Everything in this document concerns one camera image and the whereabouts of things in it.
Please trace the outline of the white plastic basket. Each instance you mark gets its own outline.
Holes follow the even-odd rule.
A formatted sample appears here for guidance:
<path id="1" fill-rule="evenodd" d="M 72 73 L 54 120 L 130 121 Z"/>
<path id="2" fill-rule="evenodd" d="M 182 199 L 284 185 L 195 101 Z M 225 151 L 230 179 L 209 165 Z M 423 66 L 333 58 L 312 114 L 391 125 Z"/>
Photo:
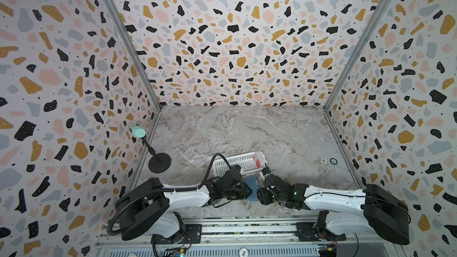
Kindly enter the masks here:
<path id="1" fill-rule="evenodd" d="M 240 155 L 235 155 L 232 157 L 228 157 L 227 162 L 232 165 L 240 165 L 242 168 L 241 175 L 248 177 L 248 176 L 256 176 L 260 173 L 262 169 L 257 169 L 255 162 L 253 160 L 253 155 L 255 152 L 244 153 Z M 229 168 L 225 161 L 220 158 L 214 161 L 213 164 L 213 175 L 216 177 L 222 177 Z"/>

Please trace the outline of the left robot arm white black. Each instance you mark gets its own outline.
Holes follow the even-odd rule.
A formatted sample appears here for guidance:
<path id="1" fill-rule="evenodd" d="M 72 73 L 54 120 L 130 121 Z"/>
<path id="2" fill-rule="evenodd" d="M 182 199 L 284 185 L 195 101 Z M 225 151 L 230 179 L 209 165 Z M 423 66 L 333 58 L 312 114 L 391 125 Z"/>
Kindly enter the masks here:
<path id="1" fill-rule="evenodd" d="M 222 177 L 205 176 L 195 186 L 166 186 L 159 178 L 150 178 L 116 202 L 116 213 L 107 232 L 119 234 L 124 241 L 148 231 L 177 240 L 185 230 L 178 209 L 216 208 L 222 200 L 246 200 L 252 194 L 237 167 L 230 168 Z"/>

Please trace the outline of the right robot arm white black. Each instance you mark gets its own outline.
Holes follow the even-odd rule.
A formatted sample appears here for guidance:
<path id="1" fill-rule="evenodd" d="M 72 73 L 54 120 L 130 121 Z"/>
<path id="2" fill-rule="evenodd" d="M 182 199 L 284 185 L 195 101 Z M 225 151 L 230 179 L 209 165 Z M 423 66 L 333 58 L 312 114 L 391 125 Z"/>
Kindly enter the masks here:
<path id="1" fill-rule="evenodd" d="M 289 209 L 318 211 L 314 229 L 319 234 L 376 233 L 397 245 L 409 245 L 408 206 L 375 184 L 365 189 L 334 190 L 309 184 L 289 184 L 262 169 L 263 187 L 257 191 L 263 205 L 277 203 Z"/>

